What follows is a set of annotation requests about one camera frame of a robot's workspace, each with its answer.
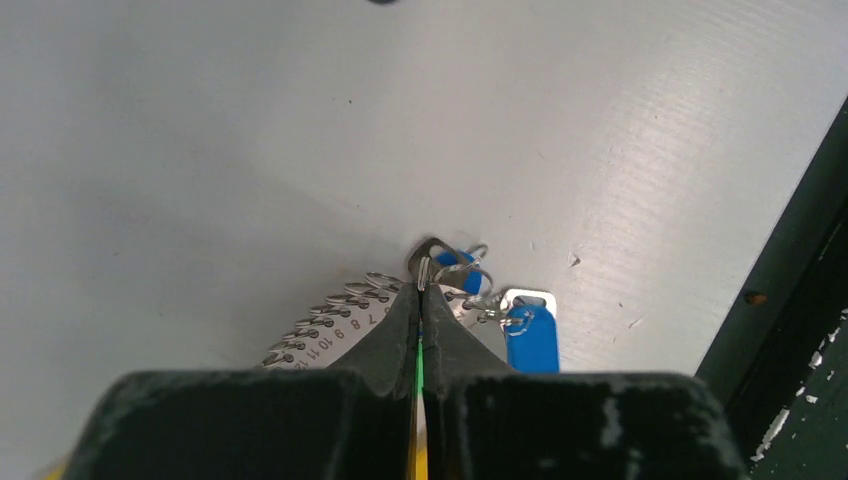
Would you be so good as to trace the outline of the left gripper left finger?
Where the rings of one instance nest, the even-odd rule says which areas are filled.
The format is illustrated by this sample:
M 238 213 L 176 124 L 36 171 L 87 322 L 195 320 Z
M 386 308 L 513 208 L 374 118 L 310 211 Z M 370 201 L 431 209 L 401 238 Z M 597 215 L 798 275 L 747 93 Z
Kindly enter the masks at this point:
M 409 479 L 420 297 L 308 370 L 138 371 L 92 411 L 68 479 Z

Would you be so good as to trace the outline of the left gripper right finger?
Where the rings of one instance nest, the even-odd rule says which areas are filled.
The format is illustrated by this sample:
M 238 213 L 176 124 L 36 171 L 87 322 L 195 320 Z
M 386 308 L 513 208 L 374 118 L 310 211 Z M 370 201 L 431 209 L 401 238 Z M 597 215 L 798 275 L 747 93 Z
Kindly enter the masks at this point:
M 663 372 L 522 374 L 421 295 L 432 479 L 742 479 L 724 411 Z

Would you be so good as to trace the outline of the blue tag key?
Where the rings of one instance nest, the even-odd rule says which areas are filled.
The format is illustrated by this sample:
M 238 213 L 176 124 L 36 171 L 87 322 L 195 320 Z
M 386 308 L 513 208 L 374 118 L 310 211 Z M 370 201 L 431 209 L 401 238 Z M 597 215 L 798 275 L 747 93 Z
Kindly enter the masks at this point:
M 489 296 L 494 280 L 481 263 L 488 253 L 486 244 L 459 250 L 438 237 L 427 237 L 412 249 L 406 260 L 407 270 L 420 292 L 431 285 L 457 289 L 461 299 Z
M 504 336 L 506 362 L 514 370 L 560 372 L 557 300 L 552 293 L 507 288 L 484 303 L 477 320 L 498 325 Z

